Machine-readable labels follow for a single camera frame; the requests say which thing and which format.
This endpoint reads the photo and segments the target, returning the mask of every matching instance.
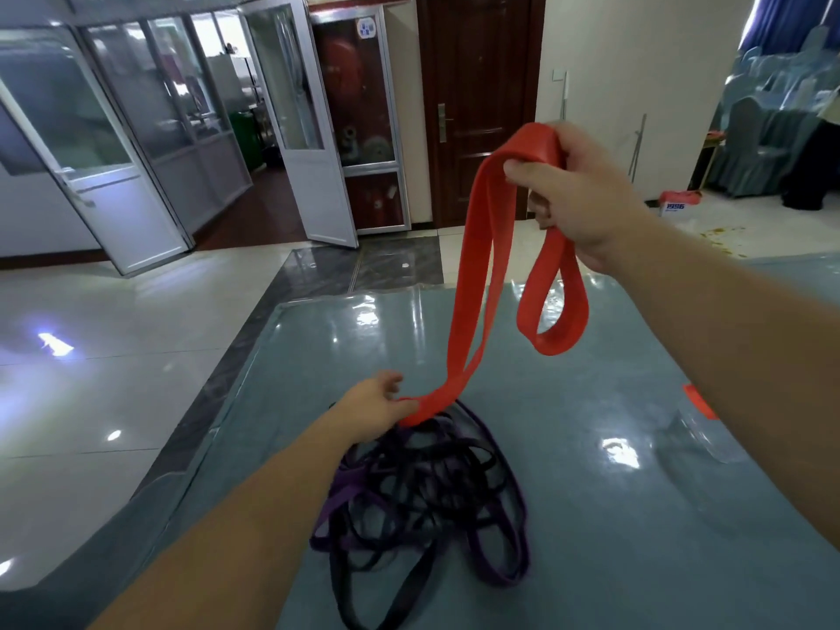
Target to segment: person's right arm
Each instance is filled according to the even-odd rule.
[[[557,125],[569,171],[508,162],[581,260],[611,274],[741,445],[840,550],[840,308],[653,216],[606,151]]]

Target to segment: red resistance band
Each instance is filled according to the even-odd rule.
[[[455,402],[484,355],[511,256],[517,188],[507,182],[502,169],[502,165],[510,158],[536,161],[558,168],[565,165],[557,133],[553,128],[540,123],[522,126],[507,143],[481,164],[469,195],[464,244],[458,266],[455,312],[449,329],[447,380],[443,386],[419,398],[420,409],[400,422],[404,427],[413,427],[428,420]],[[490,248],[493,248],[493,271],[484,311],[484,330],[481,344],[467,363],[469,347],[478,328],[481,299],[490,264]],[[563,276],[563,311],[552,328],[537,333],[543,305],[558,271]],[[552,227],[545,235],[542,250],[525,283],[517,311],[517,327],[542,355],[556,356],[574,347],[588,320],[589,302],[574,254],[574,243],[563,236],[559,229]]]

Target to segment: round sticker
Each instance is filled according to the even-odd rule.
[[[356,20],[356,31],[362,39],[376,37],[376,21],[372,17],[360,17]]]

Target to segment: hand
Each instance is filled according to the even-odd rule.
[[[655,224],[624,172],[588,134],[568,122],[553,124],[568,155],[566,168],[505,162],[510,182],[529,188],[528,209],[541,229],[556,226],[574,241],[586,267],[609,273],[616,241]]]
[[[420,408],[416,400],[393,399],[402,381],[398,371],[380,371],[345,393],[326,415],[347,429],[353,444],[375,440]]]

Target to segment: open white door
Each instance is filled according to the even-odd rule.
[[[121,274],[186,252],[68,30],[0,31],[0,102]]]
[[[356,248],[356,228],[303,0],[239,8],[303,228],[315,241]]]

